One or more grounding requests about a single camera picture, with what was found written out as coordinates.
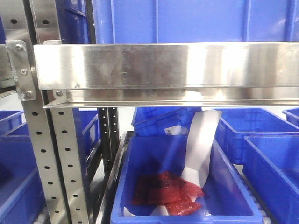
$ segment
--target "metal rack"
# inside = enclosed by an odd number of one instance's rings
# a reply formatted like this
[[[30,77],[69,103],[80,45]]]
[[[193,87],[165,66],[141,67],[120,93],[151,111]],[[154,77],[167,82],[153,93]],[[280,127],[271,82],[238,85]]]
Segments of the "metal rack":
[[[298,42],[71,45],[59,4],[0,0],[0,81],[12,71],[52,224],[109,222],[130,136],[120,143],[117,107],[299,104]],[[101,123],[105,189],[93,196],[80,107],[97,107]]]

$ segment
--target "reflective metal surface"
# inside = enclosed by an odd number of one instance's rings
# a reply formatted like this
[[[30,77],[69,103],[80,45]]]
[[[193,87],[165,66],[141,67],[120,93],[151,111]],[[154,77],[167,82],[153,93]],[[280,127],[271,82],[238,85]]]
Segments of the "reflective metal surface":
[[[52,107],[298,105],[299,87],[192,88],[154,90],[71,90]]]
[[[91,206],[85,148],[78,109],[52,109],[72,223],[91,224]]]
[[[10,96],[10,95],[15,94],[15,93],[16,93],[15,90],[9,90],[7,92],[0,93],[0,99],[3,98],[3,97]]]
[[[35,54],[42,90],[299,85],[299,42],[37,45]]]
[[[6,40],[26,43],[29,63],[34,65],[33,44],[36,44],[33,24],[30,20],[28,0],[0,0],[0,15]]]
[[[0,44],[0,82],[11,78],[12,72],[9,65],[6,47],[4,44]]]
[[[33,83],[31,66],[24,41],[6,41],[13,77],[20,100],[35,100],[36,89]]]
[[[48,40],[66,40],[63,0],[30,0],[32,16],[39,44]]]

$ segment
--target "paper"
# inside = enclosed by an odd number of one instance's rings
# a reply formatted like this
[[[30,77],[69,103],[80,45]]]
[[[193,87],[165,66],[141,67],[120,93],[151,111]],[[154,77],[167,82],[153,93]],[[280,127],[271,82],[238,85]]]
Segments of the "paper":
[[[188,128],[175,125],[164,129],[166,135],[188,134]]]

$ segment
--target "bolt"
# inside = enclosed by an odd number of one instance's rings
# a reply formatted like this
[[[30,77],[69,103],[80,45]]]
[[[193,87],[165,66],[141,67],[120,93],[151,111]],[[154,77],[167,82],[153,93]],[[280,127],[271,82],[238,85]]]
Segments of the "bolt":
[[[21,74],[22,74],[22,75],[26,75],[26,74],[27,74],[27,72],[28,72],[28,70],[27,70],[27,69],[21,69]]]
[[[57,90],[57,91],[55,92],[55,95],[58,96],[58,97],[60,97],[60,96],[62,96],[62,92],[59,91],[59,90]]]
[[[22,50],[23,50],[23,45],[21,45],[21,44],[17,44],[17,45],[15,46],[15,49],[16,49],[17,51],[22,51]]]
[[[25,96],[28,97],[28,98],[31,98],[31,94],[32,94],[32,91],[27,91]]]

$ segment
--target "plastic crate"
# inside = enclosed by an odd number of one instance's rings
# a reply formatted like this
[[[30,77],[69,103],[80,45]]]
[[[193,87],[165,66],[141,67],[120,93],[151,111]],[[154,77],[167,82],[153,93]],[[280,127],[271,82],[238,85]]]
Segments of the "plastic crate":
[[[298,41],[289,0],[92,0],[97,43]]]
[[[299,136],[246,137],[243,173],[280,224],[299,223]]]
[[[31,143],[0,141],[0,224],[32,224],[44,204]]]
[[[284,110],[282,113],[285,114],[286,120],[292,124],[299,126],[299,108],[293,108],[289,110]]]
[[[150,216],[155,206],[131,205],[134,186],[141,175],[171,171],[185,166],[186,136],[133,137],[127,149],[111,214],[112,224],[262,224],[262,215],[235,169],[216,141],[211,153],[210,174],[197,201],[202,208],[188,216]],[[135,217],[124,217],[126,207]]]
[[[100,127],[97,111],[80,111],[81,124],[83,127],[83,141],[85,154],[89,155],[100,139]],[[30,141],[29,129],[23,123],[0,137],[0,140]]]
[[[64,0],[70,43],[89,43],[84,0]]]
[[[226,108],[222,111],[215,138],[234,164],[246,161],[249,135],[299,135],[299,128],[262,108]]]
[[[173,134],[174,126],[189,130],[197,111],[201,107],[137,107],[132,125],[138,136]]]
[[[0,136],[22,123],[22,111],[0,111]]]

